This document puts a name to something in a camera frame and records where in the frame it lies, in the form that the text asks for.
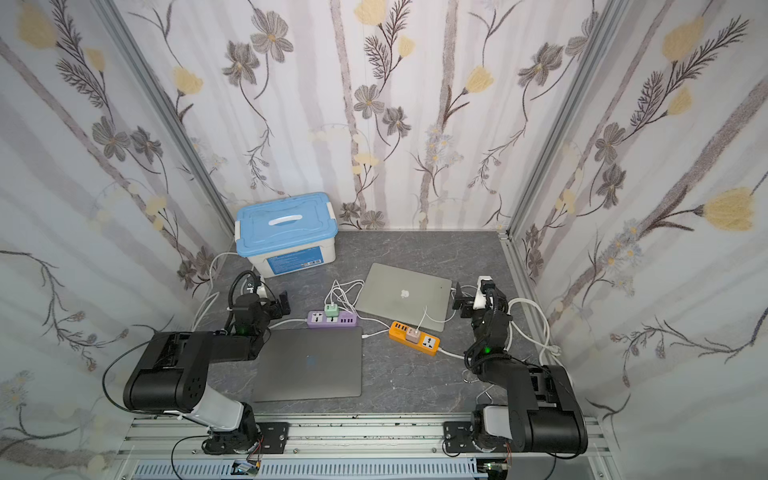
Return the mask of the pink usb charger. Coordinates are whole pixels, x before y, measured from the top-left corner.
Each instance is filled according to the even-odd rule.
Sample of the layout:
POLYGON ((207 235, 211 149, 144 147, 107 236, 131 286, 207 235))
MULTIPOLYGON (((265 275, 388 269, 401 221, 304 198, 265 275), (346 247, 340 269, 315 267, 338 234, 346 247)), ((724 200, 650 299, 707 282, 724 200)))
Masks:
POLYGON ((414 328, 408 328, 405 332, 407 343, 418 345, 421 341, 421 332, 414 328))

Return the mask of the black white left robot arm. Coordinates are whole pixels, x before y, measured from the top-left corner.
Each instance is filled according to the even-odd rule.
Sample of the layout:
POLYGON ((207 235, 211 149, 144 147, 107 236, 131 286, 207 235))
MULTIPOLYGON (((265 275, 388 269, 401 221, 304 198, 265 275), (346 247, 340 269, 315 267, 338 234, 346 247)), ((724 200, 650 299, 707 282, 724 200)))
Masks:
POLYGON ((238 274, 227 295, 228 317, 217 331, 172 331, 155 334, 123 390, 123 405, 133 413, 176 415, 207 429, 202 450, 208 455, 263 453, 278 437, 257 424, 253 408, 208 385, 212 364, 257 359, 268 341, 270 323, 291 313, 288 293, 270 288, 234 298, 240 280, 256 286, 261 277, 238 274))

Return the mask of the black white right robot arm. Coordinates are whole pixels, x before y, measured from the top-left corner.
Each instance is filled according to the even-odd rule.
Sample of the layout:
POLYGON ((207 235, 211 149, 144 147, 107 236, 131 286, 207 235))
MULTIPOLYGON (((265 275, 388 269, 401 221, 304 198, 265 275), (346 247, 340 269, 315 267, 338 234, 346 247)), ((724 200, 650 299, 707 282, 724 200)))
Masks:
POLYGON ((567 371, 536 365, 510 353, 516 324, 509 300, 492 278, 481 276, 473 296, 456 289, 453 308, 470 320, 474 341, 464 368, 506 392, 504 404, 479 404, 467 446, 483 452, 543 453, 575 458, 587 451, 588 432, 567 371))

